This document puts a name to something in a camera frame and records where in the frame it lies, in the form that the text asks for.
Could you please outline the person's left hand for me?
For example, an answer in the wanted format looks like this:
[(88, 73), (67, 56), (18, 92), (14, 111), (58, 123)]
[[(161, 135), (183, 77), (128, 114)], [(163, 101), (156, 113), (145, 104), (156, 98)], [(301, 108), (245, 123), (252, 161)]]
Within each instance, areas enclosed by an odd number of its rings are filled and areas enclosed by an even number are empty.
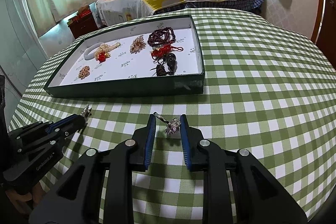
[(19, 213), (30, 214), (41, 202), (46, 192), (39, 182), (27, 194), (20, 195), (15, 190), (6, 190), (5, 194)]

